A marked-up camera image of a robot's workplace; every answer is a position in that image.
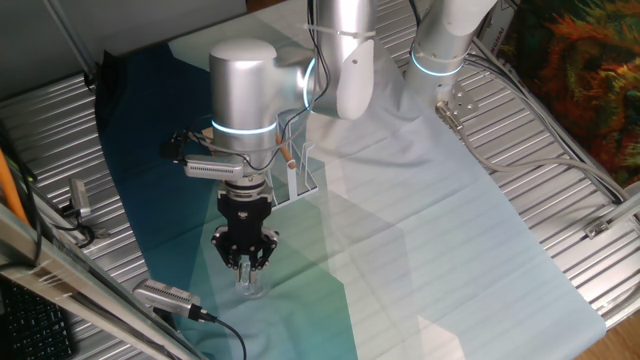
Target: cloth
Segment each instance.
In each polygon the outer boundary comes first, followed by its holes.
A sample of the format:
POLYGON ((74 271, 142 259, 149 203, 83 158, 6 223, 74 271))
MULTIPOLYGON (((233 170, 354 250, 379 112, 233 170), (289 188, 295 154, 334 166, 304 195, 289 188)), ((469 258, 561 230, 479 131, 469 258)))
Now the cloth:
MULTIPOLYGON (((116 66, 125 80, 112 92, 122 95, 98 111, 105 157, 152 277, 199 295, 243 335, 249 359, 568 359, 604 335, 604 321, 380 46, 365 115, 310 117, 320 190, 267 219, 280 231, 263 274, 271 291, 240 297, 210 243, 224 223, 216 182, 156 155, 210 106, 208 74, 166 50, 116 66)), ((178 325, 210 358, 241 358, 224 329, 178 325)))

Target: silver cylinder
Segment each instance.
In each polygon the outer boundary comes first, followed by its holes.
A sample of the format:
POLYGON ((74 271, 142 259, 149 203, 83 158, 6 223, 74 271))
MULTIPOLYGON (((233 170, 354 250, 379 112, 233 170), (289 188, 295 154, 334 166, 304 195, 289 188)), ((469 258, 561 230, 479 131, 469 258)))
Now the silver cylinder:
POLYGON ((435 0, 422 20, 405 80, 431 109, 452 99, 475 30, 495 1, 435 0))
MULTIPOLYGON (((349 68, 348 71, 353 71, 355 77, 364 78, 365 80, 369 76, 373 78, 373 36, 354 38, 348 35, 338 35, 336 32, 342 31, 362 35, 372 33, 376 27, 376 9, 377 0, 323 0, 316 2, 315 22, 316 25, 325 29, 325 31, 316 31, 317 42, 326 60, 331 82, 325 95, 316 102, 313 108, 314 112, 343 118, 353 117, 358 115, 358 112, 364 112, 364 110, 359 111, 356 109, 355 111, 343 111, 343 114, 339 114, 338 101, 347 103, 353 100, 345 99, 344 96, 339 97, 338 86, 341 81, 350 80, 345 80, 343 77, 343 71, 345 71, 346 66, 353 68, 349 68), (356 54, 356 57, 353 57, 352 54, 367 41, 371 42, 370 51, 362 51, 362 54, 356 54), (368 71, 369 64, 371 64, 370 74, 368 71), (366 68, 367 71, 358 73, 357 66, 366 68)), ((319 58, 316 57, 316 59, 315 67, 317 71, 315 74, 319 92, 326 86, 326 74, 322 69, 319 58)), ((360 89, 361 92, 365 93, 369 90, 372 92, 373 86, 371 86, 371 89, 360 89)), ((353 92, 349 91, 347 95, 356 96, 358 94, 353 94, 353 92)), ((366 109, 368 102, 369 99, 366 99, 366 104, 363 104, 360 108, 364 107, 366 109)))
MULTIPOLYGON (((276 50, 254 39, 225 41, 209 54, 213 142, 233 151, 276 145, 276 115, 282 111, 276 50)), ((245 174, 267 166, 272 152, 247 154, 245 174)))

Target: wooden stick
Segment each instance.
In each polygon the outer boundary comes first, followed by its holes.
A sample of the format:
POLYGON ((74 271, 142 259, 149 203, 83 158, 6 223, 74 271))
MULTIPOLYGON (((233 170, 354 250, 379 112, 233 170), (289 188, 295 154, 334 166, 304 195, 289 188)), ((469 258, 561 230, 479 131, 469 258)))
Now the wooden stick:
MULTIPOLYGON (((282 144, 282 136, 280 136, 280 133, 278 133, 277 131, 276 131, 276 142, 278 143, 278 145, 282 144)), ((291 170, 295 169, 296 161, 293 160, 293 157, 291 156, 289 149, 287 149, 286 146, 283 146, 280 148, 280 152, 282 152, 282 156, 284 156, 284 159, 287 161, 287 165, 289 166, 289 169, 291 170)))

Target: teal fabric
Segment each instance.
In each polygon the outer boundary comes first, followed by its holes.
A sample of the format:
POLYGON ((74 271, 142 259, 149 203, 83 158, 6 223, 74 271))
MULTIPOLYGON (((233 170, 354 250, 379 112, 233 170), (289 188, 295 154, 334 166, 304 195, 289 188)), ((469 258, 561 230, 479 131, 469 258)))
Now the teal fabric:
MULTIPOLYGON (((295 228, 279 229, 280 245, 267 270, 270 294, 243 299, 233 271, 210 243, 224 223, 216 210, 218 183, 189 178, 159 156, 161 142, 173 131, 210 113, 209 74, 160 45, 126 59, 109 58, 102 81, 96 106, 100 140, 152 278, 200 296, 205 309, 244 336, 249 359, 357 358, 342 283, 288 245, 306 236, 323 248, 319 210, 302 200, 273 213, 270 222, 302 211, 309 223, 301 226, 314 230, 301 235, 295 228)), ((221 326, 178 324, 210 359, 242 358, 237 339, 221 326)))

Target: glowing blue ring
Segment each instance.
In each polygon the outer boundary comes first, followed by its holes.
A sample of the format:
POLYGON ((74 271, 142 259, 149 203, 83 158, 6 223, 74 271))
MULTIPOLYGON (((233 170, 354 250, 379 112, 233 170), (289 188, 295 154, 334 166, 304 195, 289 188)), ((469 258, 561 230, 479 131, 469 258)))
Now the glowing blue ring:
POLYGON ((418 69, 426 72, 429 75, 434 75, 434 76, 448 76, 448 75, 453 75, 455 73, 458 72, 458 70, 462 69, 462 65, 460 65, 459 68, 453 70, 452 72, 448 72, 448 73, 437 73, 437 72, 433 72, 433 71, 429 71, 425 68, 423 68, 422 66, 420 66, 420 64, 418 64, 418 61, 416 60, 416 56, 413 54, 413 51, 411 52, 411 59, 413 59, 413 63, 416 64, 416 66, 418 67, 418 69))
POLYGON ((251 130, 229 129, 228 127, 224 127, 222 125, 216 124, 216 122, 213 121, 213 120, 211 120, 211 124, 213 125, 214 128, 218 129, 219 131, 226 132, 226 133, 229 133, 229 134, 256 135, 256 134, 263 134, 263 133, 266 133, 266 132, 269 132, 269 131, 275 129, 276 125, 277 125, 277 122, 274 122, 273 124, 267 126, 266 128, 251 129, 251 130))
POLYGON ((309 79, 311 78, 311 72, 313 67, 316 66, 316 58, 311 59, 307 72, 304 74, 304 81, 302 82, 302 100, 304 100, 304 106, 309 107, 309 79))

